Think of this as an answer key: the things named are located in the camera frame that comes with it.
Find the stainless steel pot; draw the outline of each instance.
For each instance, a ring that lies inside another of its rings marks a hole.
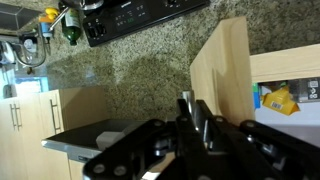
[[[67,7],[78,10],[92,10],[100,7],[104,0],[61,0]]]

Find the cabinet handle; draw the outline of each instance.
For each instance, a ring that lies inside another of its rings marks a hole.
[[[21,124],[19,124],[19,118],[18,118],[18,112],[17,110],[20,110],[20,108],[17,108],[17,105],[14,104],[14,110],[15,110],[15,114],[16,114],[16,118],[17,118],[17,127],[18,127],[18,131],[20,130],[19,127],[22,127],[22,121],[20,119]]]
[[[58,107],[58,105],[53,105],[52,103],[52,99],[50,99],[50,105],[51,105],[51,115],[52,115],[52,124],[53,124],[53,130],[54,130],[54,134],[57,134],[57,130],[61,130],[61,127],[56,127],[56,122],[55,122],[55,117],[54,117],[54,112],[53,112],[53,108],[54,107]]]
[[[12,121],[12,125],[13,125],[13,130],[15,131],[16,130],[16,124],[14,123],[14,119],[13,119],[13,107],[12,107],[12,104],[10,104],[10,113],[11,113],[11,121]]]

